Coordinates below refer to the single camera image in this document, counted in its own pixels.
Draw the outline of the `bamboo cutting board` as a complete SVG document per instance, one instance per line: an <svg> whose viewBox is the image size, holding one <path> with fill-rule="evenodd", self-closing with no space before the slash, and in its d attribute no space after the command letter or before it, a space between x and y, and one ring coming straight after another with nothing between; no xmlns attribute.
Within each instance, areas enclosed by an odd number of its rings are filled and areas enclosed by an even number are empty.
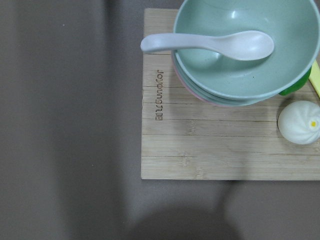
<svg viewBox="0 0 320 240"><path fill-rule="evenodd" d="M179 10L147 9L144 33L174 32ZM320 143L299 145L278 129L284 107L319 103L310 84L282 96L244 104L193 95L174 68L172 51L143 56L141 177L182 180L320 178Z"/></svg>

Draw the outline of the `white ceramic spoon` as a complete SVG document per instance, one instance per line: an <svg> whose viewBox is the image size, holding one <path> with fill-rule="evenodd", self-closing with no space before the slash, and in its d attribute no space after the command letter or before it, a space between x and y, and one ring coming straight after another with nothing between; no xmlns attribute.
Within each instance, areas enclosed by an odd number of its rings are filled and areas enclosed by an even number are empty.
<svg viewBox="0 0 320 240"><path fill-rule="evenodd" d="M275 49L273 39L257 30L224 36L187 33L157 33L143 38L140 49L144 53L181 49L203 49L238 61L255 61L268 57Z"/></svg>

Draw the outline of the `white steamed bun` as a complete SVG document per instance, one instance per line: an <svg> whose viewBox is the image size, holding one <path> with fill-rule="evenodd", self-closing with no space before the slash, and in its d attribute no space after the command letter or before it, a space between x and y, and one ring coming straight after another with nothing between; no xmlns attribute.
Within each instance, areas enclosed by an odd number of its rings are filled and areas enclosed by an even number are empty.
<svg viewBox="0 0 320 240"><path fill-rule="evenodd" d="M320 106L306 100L295 101L281 111L277 125L288 141L311 144L320 138Z"/></svg>

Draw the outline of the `green lime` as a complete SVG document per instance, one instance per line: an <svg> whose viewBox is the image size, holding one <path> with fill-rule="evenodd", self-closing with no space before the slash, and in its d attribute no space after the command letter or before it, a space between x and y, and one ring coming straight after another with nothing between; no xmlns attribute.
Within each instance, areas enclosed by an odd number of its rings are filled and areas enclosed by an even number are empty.
<svg viewBox="0 0 320 240"><path fill-rule="evenodd" d="M279 95L281 96L287 96L291 93L294 93L298 90L300 90L305 84L306 82L309 80L309 76L311 74L311 70L312 68L310 68L297 82L295 82L293 85L291 85L290 87L284 89L283 91L281 91L279 93Z"/></svg>

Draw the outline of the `yellow plastic knife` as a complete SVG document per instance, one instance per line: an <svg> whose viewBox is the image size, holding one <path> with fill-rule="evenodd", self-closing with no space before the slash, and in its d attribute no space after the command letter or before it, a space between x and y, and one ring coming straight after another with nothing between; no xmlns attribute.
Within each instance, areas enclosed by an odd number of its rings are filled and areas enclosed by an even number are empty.
<svg viewBox="0 0 320 240"><path fill-rule="evenodd" d="M319 67L316 60L313 62L312 66L311 66L309 81L312 84L318 97L320 97L320 67Z"/></svg>

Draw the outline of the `green stacked bowls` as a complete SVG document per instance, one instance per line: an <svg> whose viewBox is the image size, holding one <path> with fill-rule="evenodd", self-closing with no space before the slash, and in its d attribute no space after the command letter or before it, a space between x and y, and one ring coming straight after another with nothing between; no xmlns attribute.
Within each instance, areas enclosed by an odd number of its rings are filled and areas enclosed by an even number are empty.
<svg viewBox="0 0 320 240"><path fill-rule="evenodd" d="M174 70L188 90L207 101L246 105L273 97L299 81L320 50L320 12L313 0L186 0L175 18L175 33L226 36L256 30L274 42L264 59L239 61L222 54L185 49L172 53Z"/></svg>

